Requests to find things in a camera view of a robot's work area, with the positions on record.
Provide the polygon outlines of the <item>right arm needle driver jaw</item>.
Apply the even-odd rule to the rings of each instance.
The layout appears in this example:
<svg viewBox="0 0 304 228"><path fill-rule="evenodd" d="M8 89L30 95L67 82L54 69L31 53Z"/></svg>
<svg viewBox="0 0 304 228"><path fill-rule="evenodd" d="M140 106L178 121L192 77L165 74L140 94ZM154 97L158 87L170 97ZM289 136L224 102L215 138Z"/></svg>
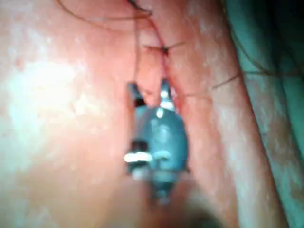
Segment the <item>right arm needle driver jaw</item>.
<svg viewBox="0 0 304 228"><path fill-rule="evenodd" d="M175 110L173 98L171 96L171 88L167 79L161 80L160 89L160 107L167 110Z"/></svg>
<svg viewBox="0 0 304 228"><path fill-rule="evenodd" d="M130 92L132 104L135 109L147 108L145 100L141 95L139 88L135 82L129 82L127 84L128 91Z"/></svg>

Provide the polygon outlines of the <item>right arm needle driver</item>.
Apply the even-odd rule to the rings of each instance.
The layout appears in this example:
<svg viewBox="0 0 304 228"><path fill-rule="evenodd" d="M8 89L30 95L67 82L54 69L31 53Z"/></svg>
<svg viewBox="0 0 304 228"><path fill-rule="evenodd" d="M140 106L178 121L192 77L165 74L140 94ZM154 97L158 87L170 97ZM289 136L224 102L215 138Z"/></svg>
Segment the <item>right arm needle driver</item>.
<svg viewBox="0 0 304 228"><path fill-rule="evenodd" d="M137 107L126 172L153 181L176 181L186 170L188 138L181 116L163 107Z"/></svg>

